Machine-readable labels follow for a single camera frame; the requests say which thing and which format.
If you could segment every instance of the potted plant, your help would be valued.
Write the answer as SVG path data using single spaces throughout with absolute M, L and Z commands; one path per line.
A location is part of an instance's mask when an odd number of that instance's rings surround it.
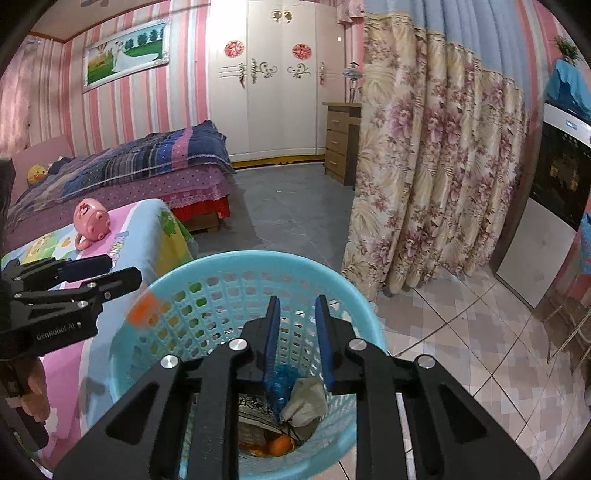
M 572 66 L 576 66 L 577 61 L 581 59 L 579 49 L 576 45 L 560 35 L 554 38 L 554 42 L 562 54 L 562 59 Z

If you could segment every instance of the framed picture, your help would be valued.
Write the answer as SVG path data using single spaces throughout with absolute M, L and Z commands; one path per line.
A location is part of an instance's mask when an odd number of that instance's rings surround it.
M 82 91 L 166 65 L 169 43 L 170 17 L 117 32 L 86 47 Z

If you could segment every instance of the wardrobe handle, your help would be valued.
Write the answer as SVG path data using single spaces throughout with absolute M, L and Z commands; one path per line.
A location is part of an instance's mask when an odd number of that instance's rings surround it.
M 326 81 L 326 65 L 324 65 L 324 62 L 320 63 L 320 68 L 318 69 L 319 71 L 319 79 L 320 79 L 320 84 L 324 85 L 324 82 Z
M 243 63 L 239 63 L 238 68 L 238 80 L 240 81 L 240 85 L 242 85 L 242 88 L 246 88 L 246 86 L 244 85 L 244 79 L 246 77 L 246 66 Z
M 252 83 L 256 83 L 256 60 L 252 59 L 251 61 L 251 78 L 252 78 Z

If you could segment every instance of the wooden dresser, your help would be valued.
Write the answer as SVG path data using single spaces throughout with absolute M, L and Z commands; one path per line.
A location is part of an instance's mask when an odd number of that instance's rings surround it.
M 360 103 L 323 102 L 328 111 L 324 174 L 346 187 L 355 186 L 359 152 Z

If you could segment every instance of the cabinet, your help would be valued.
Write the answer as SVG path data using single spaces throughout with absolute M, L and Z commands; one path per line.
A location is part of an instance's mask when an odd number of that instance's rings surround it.
M 207 43 L 209 115 L 227 136 L 232 161 L 324 153 L 322 102 L 345 96 L 343 27 L 334 7 L 233 0 L 228 8 L 212 0 Z M 236 47 L 233 56 L 228 45 Z
M 323 105 L 328 107 L 324 174 L 346 187 L 353 187 L 359 154 L 361 104 L 324 102 Z

